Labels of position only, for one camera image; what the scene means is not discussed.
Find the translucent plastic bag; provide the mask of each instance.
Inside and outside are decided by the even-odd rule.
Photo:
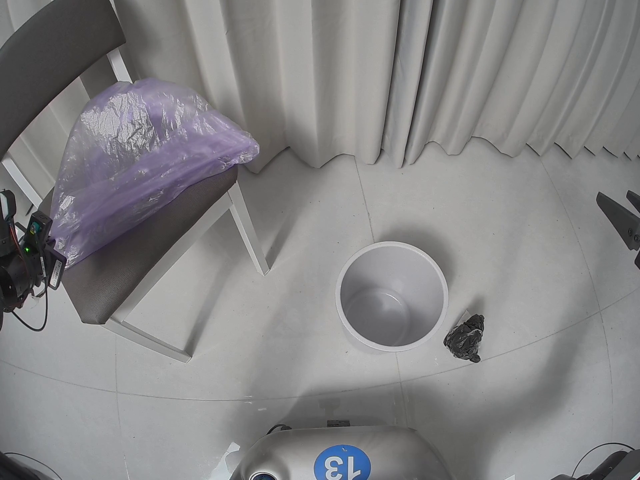
[[[259,153],[249,133],[192,89],[117,82],[84,107],[53,190],[51,235],[72,266],[185,188]]]

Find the curtain fold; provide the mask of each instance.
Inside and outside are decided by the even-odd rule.
[[[0,0],[4,42],[51,0]],[[135,75],[194,88],[247,129],[258,172],[291,147],[398,167],[472,136],[503,153],[554,143],[640,154],[640,0],[114,0]],[[40,192],[68,132],[113,80],[101,62],[11,155]]]
[[[421,62],[421,79],[411,114],[388,114],[383,147],[398,167],[427,142],[458,154],[472,136],[510,156],[554,143],[570,156],[640,152],[639,0],[434,0],[422,60],[404,33],[422,9],[409,4],[396,55]],[[390,102],[407,92],[392,84]]]

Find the white trash can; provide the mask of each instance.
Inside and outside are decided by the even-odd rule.
[[[335,304],[348,337],[371,352],[402,352],[433,336],[447,314],[442,270],[417,247],[379,242],[342,268]]]

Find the chair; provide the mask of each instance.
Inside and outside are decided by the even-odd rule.
[[[53,0],[16,30],[0,49],[0,156],[55,96],[102,56],[108,56],[117,78],[131,81],[118,50],[124,42],[109,0]],[[21,188],[28,185],[24,177],[16,181]],[[36,193],[30,185],[25,192],[29,189]],[[46,214],[52,192],[39,204]],[[66,270],[62,284],[82,322],[102,325],[187,362],[191,358],[187,352],[133,327],[125,318],[227,210],[258,272],[267,274],[269,267],[234,166],[188,187],[142,224]]]

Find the white chair frame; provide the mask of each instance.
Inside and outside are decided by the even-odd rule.
[[[124,64],[120,50],[116,48],[109,52],[107,57],[116,78],[119,81],[132,83],[131,75]],[[9,154],[4,156],[2,165],[4,165],[7,172],[9,172],[25,196],[27,196],[37,208],[42,203],[42,198],[36,192],[35,188],[32,187],[27,178],[25,178]],[[249,212],[247,212],[244,204],[242,192],[240,192],[240,187],[236,181],[233,187],[229,188],[228,192],[226,192],[224,196],[220,197],[220,199],[204,213],[196,224],[194,224],[187,233],[182,235],[178,242],[176,242],[160,259],[160,261],[151,268],[135,290],[133,290],[123,304],[102,326],[123,338],[142,345],[143,347],[154,350],[155,352],[171,359],[187,363],[189,359],[191,359],[191,356],[187,352],[169,345],[169,343],[165,343],[137,327],[134,327],[128,322],[125,322],[125,318],[133,311],[149,290],[151,290],[151,288],[153,288],[153,286],[162,279],[167,270],[169,270],[169,268],[171,268],[172,265],[178,261],[178,259],[187,252],[187,250],[202,235],[204,235],[213,223],[222,217],[227,210],[231,210],[238,231],[240,231],[240,235],[242,235],[244,245],[246,246],[247,251],[249,251],[249,255],[251,256],[256,269],[262,275],[267,274],[269,271],[267,260],[265,259],[264,253],[260,247],[260,242],[258,242],[258,237],[255,234],[251,218],[249,217]]]

